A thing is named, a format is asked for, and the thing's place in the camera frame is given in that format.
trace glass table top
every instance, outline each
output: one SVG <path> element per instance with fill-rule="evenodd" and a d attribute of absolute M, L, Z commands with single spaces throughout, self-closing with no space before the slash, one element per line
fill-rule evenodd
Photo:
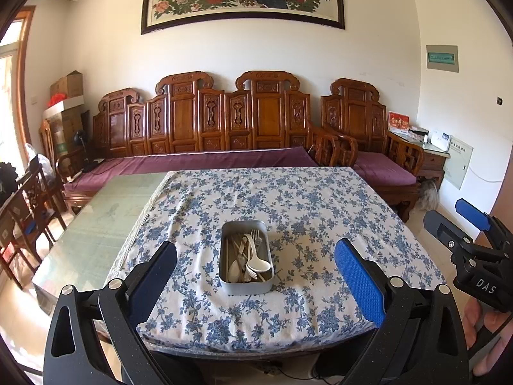
<path fill-rule="evenodd" d="M 79 291 L 104 286 L 110 267 L 140 212 L 166 173 L 112 178 L 70 223 L 43 259 L 32 282 L 58 297 L 73 284 Z"/>
<path fill-rule="evenodd" d="M 442 149 L 437 148 L 435 145 L 432 145 L 430 143 L 422 143 L 421 141 L 418 141 L 417 139 L 414 139 L 413 137 L 406 136 L 405 134 L 400 134 L 400 133 L 392 132 L 391 130 L 389 130 L 389 131 L 391 133 L 395 134 L 396 136 L 401 137 L 401 139 L 403 139 L 403 140 L 405 140 L 407 142 L 410 142 L 410 143 L 412 143 L 414 145 L 422 147 L 422 149 L 424 149 L 428 153 L 433 153 L 433 154 L 441 156 L 441 157 L 450 158 L 450 154 L 449 153 L 444 152 Z"/>

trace human hand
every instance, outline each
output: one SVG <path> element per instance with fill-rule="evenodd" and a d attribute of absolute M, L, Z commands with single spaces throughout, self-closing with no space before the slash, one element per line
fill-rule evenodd
<path fill-rule="evenodd" d="M 467 349 L 471 348 L 476 340 L 475 324 L 481 317 L 481 306 L 478 300 L 471 297 L 467 305 L 465 306 L 465 314 L 461 320 L 463 324 L 463 331 L 465 333 L 465 340 L 467 342 Z M 498 311 L 487 312 L 484 316 L 484 326 L 494 333 L 509 317 L 509 313 L 503 313 Z M 490 371 L 492 366 L 501 356 L 504 348 L 508 344 L 511 336 L 513 335 L 513 320 L 506 325 L 499 333 L 501 338 L 494 346 L 494 348 L 488 353 L 483 360 L 481 360 L 476 366 L 474 366 L 474 375 L 482 376 Z"/>

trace purple seat cushion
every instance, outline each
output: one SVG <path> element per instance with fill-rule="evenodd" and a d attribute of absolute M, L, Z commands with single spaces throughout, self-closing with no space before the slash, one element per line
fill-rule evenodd
<path fill-rule="evenodd" d="M 416 177 L 383 153 L 358 152 L 355 171 L 370 186 L 413 185 Z"/>
<path fill-rule="evenodd" d="M 73 182 L 64 184 L 71 191 L 99 191 L 109 180 L 118 175 L 157 173 L 185 169 L 226 168 L 286 168 L 314 167 L 315 161 L 302 147 L 273 150 L 171 153 L 107 159 L 92 172 L 82 174 Z"/>

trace blue floral tablecloth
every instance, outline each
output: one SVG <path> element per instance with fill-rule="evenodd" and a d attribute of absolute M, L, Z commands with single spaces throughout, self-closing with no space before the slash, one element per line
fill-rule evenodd
<path fill-rule="evenodd" d="M 226 221 L 267 224 L 276 271 L 271 292 L 230 296 L 219 251 Z M 412 287 L 434 289 L 441 272 L 414 235 L 350 168 L 257 168 L 170 172 L 125 242 L 108 279 L 124 278 L 164 240 L 178 264 L 147 323 L 148 348 L 244 358 L 314 350 L 373 327 L 337 271 L 338 239 L 358 235 L 364 259 Z"/>

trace carved wooden sofa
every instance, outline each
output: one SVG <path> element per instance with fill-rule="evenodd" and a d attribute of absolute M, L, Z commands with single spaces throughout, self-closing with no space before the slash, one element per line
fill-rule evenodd
<path fill-rule="evenodd" d="M 295 76 L 248 71 L 235 86 L 232 93 L 216 90 L 213 78 L 198 71 L 161 79 L 156 96 L 146 102 L 132 88 L 105 95 L 93 118 L 88 153 L 110 159 L 65 184 L 66 202 L 88 203 L 116 175 L 340 162 L 338 136 L 310 122 L 310 95 L 299 91 Z M 270 151 L 280 148 L 294 149 Z M 57 173 L 65 181 L 83 164 L 84 150 L 76 149 L 57 161 Z"/>
<path fill-rule="evenodd" d="M 342 165 L 351 166 L 407 221 L 419 198 L 423 150 L 388 131 L 386 107 L 373 85 L 340 78 L 330 89 L 331 95 L 321 97 L 322 126 L 340 138 L 349 158 Z"/>

